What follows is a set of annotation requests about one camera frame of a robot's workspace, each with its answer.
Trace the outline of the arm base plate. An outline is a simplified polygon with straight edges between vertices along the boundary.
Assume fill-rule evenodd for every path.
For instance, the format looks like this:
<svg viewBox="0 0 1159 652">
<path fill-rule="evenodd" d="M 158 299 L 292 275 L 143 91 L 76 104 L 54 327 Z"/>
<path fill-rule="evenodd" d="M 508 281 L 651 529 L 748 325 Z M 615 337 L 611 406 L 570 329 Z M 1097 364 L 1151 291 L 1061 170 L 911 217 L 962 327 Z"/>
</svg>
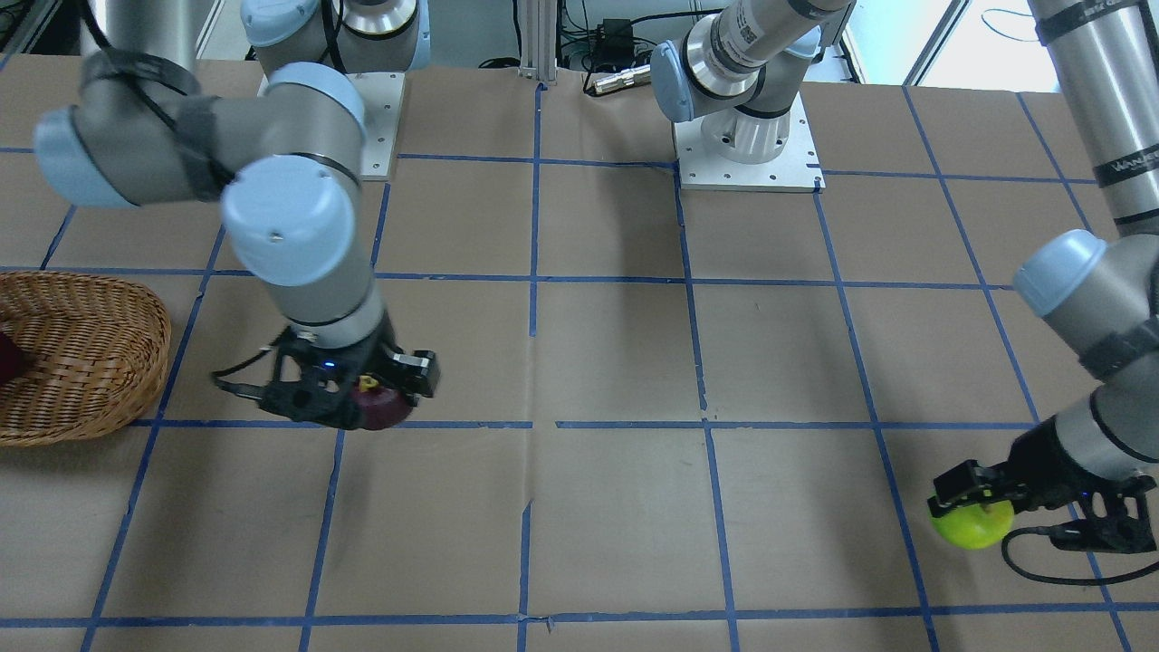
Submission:
<svg viewBox="0 0 1159 652">
<path fill-rule="evenodd" d="M 676 123 L 672 137 L 686 189 L 819 193 L 828 186 L 800 94 L 774 119 L 729 109 Z"/>
<path fill-rule="evenodd" d="M 404 72 L 356 72 L 345 74 L 338 83 L 340 72 L 321 63 L 291 63 L 290 71 L 280 71 L 274 79 L 282 82 L 313 82 L 325 91 L 337 91 L 337 100 L 353 104 L 360 97 L 360 125 L 364 144 L 360 149 L 360 180 L 389 182 L 398 155 L 398 130 L 402 120 L 403 94 L 407 85 Z"/>
</svg>

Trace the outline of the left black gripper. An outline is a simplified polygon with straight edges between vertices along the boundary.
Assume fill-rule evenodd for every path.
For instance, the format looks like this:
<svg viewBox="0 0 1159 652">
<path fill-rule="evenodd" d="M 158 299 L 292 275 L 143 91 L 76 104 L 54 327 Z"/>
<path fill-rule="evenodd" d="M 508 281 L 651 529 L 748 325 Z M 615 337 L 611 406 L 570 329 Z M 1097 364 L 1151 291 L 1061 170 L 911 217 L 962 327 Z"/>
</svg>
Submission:
<svg viewBox="0 0 1159 652">
<path fill-rule="evenodd" d="M 1079 504 L 1083 517 L 1067 528 L 1060 549 L 1113 554 L 1156 551 L 1145 495 L 1156 479 L 1134 474 L 1105 479 L 1081 469 L 1060 448 L 1055 418 L 1015 438 L 1005 463 L 963 461 L 933 479 L 931 517 L 968 506 L 1011 501 L 1015 514 Z"/>
</svg>

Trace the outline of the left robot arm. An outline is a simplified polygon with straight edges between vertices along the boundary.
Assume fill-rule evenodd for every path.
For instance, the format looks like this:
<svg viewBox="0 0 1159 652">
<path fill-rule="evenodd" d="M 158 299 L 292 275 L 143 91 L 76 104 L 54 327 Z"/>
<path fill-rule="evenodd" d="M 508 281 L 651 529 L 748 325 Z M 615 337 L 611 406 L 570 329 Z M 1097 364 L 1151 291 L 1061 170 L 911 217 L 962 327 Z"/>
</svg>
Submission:
<svg viewBox="0 0 1159 652">
<path fill-rule="evenodd" d="M 1060 550 L 1156 551 L 1156 3 L 1032 1 L 1067 110 L 1118 237 L 1073 228 L 1013 276 L 1028 308 L 1098 381 L 1018 435 L 993 466 L 964 461 L 933 479 L 927 503 L 945 541 L 1009 545 L 1014 517 L 1076 504 L 1072 523 L 1040 528 Z M 735 1 L 650 59 L 661 111 L 675 123 L 728 113 L 778 120 L 843 1 Z"/>
</svg>

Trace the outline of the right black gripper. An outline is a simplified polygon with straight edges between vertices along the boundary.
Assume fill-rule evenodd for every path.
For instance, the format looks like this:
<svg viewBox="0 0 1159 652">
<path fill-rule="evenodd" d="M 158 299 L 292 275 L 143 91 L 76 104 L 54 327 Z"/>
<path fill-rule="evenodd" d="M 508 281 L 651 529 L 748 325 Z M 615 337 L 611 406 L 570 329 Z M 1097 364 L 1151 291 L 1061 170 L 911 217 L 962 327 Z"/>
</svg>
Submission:
<svg viewBox="0 0 1159 652">
<path fill-rule="evenodd" d="M 398 350 L 388 317 L 367 338 L 338 350 L 311 345 L 291 329 L 282 331 L 272 346 L 274 372 L 263 389 L 264 411 L 335 428 L 359 428 L 351 391 L 360 375 L 388 384 L 379 364 Z"/>
</svg>

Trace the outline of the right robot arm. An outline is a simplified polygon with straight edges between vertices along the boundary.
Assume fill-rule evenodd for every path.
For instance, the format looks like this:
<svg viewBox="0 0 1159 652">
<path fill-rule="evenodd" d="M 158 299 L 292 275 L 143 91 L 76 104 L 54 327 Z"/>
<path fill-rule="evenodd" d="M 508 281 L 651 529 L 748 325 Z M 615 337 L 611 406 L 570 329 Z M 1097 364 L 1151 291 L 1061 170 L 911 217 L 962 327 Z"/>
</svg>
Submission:
<svg viewBox="0 0 1159 652">
<path fill-rule="evenodd" d="M 357 235 L 369 117 L 350 78 L 406 69 L 427 49 L 418 1 L 245 1 L 267 79 L 256 98 L 204 91 L 183 1 L 80 1 L 76 107 L 48 112 L 34 154 L 76 206 L 216 203 L 240 261 L 286 325 L 265 384 L 214 384 L 268 413 L 334 428 L 404 422 L 439 380 L 432 351 L 398 346 Z"/>
</svg>

